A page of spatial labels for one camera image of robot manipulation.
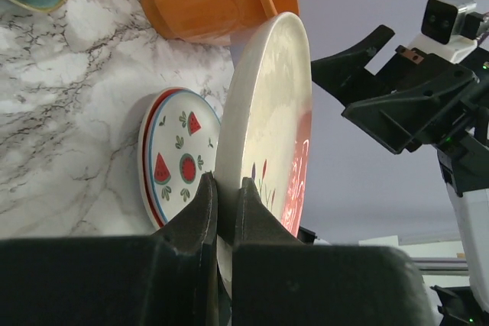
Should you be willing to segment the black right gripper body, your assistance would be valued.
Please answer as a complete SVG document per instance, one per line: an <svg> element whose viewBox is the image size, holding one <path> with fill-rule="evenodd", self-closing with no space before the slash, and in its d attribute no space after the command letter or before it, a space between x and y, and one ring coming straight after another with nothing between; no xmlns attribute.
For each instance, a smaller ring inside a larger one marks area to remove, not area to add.
<svg viewBox="0 0 489 326"><path fill-rule="evenodd" d="M407 71L393 68L393 90L353 102L342 116L393 154L437 144L463 115L458 103L477 88L480 48L452 63L434 53L399 46L393 61L407 61Z"/></svg>

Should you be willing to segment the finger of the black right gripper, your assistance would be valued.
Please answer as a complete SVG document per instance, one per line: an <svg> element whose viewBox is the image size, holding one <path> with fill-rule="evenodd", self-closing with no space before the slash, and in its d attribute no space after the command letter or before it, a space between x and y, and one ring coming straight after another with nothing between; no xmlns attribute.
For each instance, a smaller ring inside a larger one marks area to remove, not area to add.
<svg viewBox="0 0 489 326"><path fill-rule="evenodd" d="M423 84L354 102L342 116L393 154L437 144L463 114L458 103L474 86L472 73L443 73Z"/></svg>
<svg viewBox="0 0 489 326"><path fill-rule="evenodd" d="M312 61L312 81L345 107L385 94L386 83L365 67L393 36L380 25L347 50Z"/></svg>

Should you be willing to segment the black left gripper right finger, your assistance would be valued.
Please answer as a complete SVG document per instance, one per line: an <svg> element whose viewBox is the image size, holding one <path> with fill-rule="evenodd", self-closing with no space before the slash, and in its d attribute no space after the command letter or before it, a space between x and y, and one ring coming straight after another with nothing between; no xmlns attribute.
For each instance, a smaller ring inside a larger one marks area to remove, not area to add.
<svg viewBox="0 0 489 326"><path fill-rule="evenodd" d="M237 200L234 325L433 325L413 261L395 247L311 245L261 203L250 178Z"/></svg>

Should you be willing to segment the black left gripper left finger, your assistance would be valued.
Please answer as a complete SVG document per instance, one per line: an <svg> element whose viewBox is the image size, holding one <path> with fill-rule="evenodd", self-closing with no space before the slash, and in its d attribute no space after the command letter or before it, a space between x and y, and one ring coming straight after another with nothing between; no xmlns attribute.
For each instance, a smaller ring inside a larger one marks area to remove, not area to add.
<svg viewBox="0 0 489 326"><path fill-rule="evenodd" d="M3 325L216 325L218 200L194 199L151 235L1 242Z"/></svg>

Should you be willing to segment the cream pink branch plate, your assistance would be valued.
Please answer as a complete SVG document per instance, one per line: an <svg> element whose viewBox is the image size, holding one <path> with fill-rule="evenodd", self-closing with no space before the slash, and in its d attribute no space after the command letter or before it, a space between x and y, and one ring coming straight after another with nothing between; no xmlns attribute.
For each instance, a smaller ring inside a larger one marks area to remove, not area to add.
<svg viewBox="0 0 489 326"><path fill-rule="evenodd" d="M219 197L217 264L232 290L232 232L241 182L296 235L303 210L312 131L309 41L300 18L284 12L251 36L229 87L215 158Z"/></svg>

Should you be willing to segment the red plate teal flower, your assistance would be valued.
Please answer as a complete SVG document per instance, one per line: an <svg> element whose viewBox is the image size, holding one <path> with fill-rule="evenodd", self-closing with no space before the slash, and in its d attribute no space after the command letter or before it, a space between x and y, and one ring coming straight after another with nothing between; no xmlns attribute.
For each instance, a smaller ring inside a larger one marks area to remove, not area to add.
<svg viewBox="0 0 489 326"><path fill-rule="evenodd" d="M146 159L145 159L146 152L147 152L147 148L146 148L147 130L151 124L151 119L154 115L154 112L160 106L160 104L166 98L168 98L172 94L182 89L183 87L171 87L171 88L164 89L159 94L155 95L152 98L151 103L149 104L149 107L147 108L146 112L144 113L138 132L137 163L138 163L138 174L139 174L139 187L141 190L141 197L144 203L144 208L147 212L150 222L152 223L156 231L162 228L164 226L164 223L159 218L157 209L154 207L154 203L151 198L150 188L148 184L148 173L147 173L148 164L146 163Z"/></svg>

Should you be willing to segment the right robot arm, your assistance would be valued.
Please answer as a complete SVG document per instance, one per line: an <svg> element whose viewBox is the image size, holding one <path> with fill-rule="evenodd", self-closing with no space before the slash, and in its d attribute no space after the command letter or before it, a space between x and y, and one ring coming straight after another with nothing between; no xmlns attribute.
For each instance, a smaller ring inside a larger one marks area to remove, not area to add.
<svg viewBox="0 0 489 326"><path fill-rule="evenodd" d="M469 286L435 287L444 325L488 323L488 52L477 39L417 36L378 73L366 66L393 37L379 26L354 46L311 63L313 82L343 116L391 153L436 149L454 208Z"/></svg>

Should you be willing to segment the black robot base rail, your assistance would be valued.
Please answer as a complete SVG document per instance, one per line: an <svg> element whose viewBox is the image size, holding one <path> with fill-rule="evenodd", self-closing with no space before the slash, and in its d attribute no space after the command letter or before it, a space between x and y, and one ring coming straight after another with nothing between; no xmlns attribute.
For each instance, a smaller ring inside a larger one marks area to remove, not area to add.
<svg viewBox="0 0 489 326"><path fill-rule="evenodd" d="M421 237L408 241L397 235L360 240L360 246L395 247L407 253L423 275L469 276L461 242L454 237L441 239Z"/></svg>

